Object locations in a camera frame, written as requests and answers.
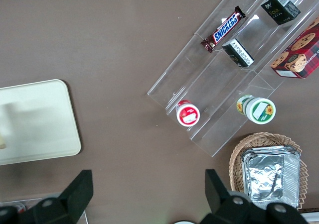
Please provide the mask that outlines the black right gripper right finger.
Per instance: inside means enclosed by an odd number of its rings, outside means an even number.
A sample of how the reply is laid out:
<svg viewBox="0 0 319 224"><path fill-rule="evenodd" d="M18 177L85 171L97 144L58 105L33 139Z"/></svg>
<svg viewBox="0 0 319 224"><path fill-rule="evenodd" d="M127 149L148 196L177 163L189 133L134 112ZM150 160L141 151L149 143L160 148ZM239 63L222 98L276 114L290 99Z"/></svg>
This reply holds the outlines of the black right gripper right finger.
<svg viewBox="0 0 319 224"><path fill-rule="evenodd" d="M263 224L265 212L246 198L231 195L214 169L205 171L205 195L211 209L202 224Z"/></svg>

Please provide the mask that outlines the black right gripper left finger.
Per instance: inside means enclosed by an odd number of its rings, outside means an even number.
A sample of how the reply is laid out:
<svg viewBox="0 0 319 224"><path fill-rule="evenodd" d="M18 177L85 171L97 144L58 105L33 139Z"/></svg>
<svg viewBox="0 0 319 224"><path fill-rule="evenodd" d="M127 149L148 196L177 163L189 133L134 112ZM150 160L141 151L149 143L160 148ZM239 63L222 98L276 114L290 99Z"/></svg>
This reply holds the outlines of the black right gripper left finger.
<svg viewBox="0 0 319 224"><path fill-rule="evenodd" d="M21 224L76 224L93 197L91 170L83 170L58 196L41 200L19 215Z"/></svg>

